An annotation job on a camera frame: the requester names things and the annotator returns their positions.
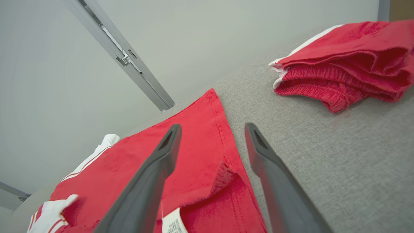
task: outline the care label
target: care label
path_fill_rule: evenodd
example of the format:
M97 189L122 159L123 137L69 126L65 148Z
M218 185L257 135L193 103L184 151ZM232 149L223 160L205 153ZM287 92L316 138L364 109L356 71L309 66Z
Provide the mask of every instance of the care label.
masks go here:
M180 208L162 218L162 233L188 233L181 220Z

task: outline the folded clothing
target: folded clothing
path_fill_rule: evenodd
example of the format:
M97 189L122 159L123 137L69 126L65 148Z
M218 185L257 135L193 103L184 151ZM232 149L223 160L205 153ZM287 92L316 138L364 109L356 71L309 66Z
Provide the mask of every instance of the folded clothing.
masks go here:
M188 232L266 232L213 89L175 116L98 151L98 158L75 170L81 172L59 183L51 201L78 197L62 211L65 224L56 232L92 232L173 124L181 124L181 145L164 184L154 232L162 232L170 214L178 214Z
M277 94L321 100L333 113L368 97L397 102L414 83L414 20L333 26L269 66Z

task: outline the gray wall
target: gray wall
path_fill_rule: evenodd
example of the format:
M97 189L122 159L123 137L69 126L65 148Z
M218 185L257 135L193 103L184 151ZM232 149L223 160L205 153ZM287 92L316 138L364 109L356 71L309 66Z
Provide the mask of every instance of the gray wall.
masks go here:
M378 0L98 2L175 101L311 28L378 16ZM33 193L159 114L59 0L2 1L0 41L4 183Z

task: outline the red garment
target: red garment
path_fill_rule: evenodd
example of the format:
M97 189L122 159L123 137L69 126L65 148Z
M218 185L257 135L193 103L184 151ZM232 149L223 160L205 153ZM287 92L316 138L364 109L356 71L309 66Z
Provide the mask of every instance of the red garment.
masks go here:
M274 91L321 100L333 113L367 97L397 102L414 83L414 20L332 27L269 65Z
M162 195L166 216L181 207L188 232L266 232L266 226L216 92L210 89L177 115L107 149L51 200L78 199L63 211L57 232L92 232L173 124L181 124L176 168ZM161 205L154 232L161 232Z

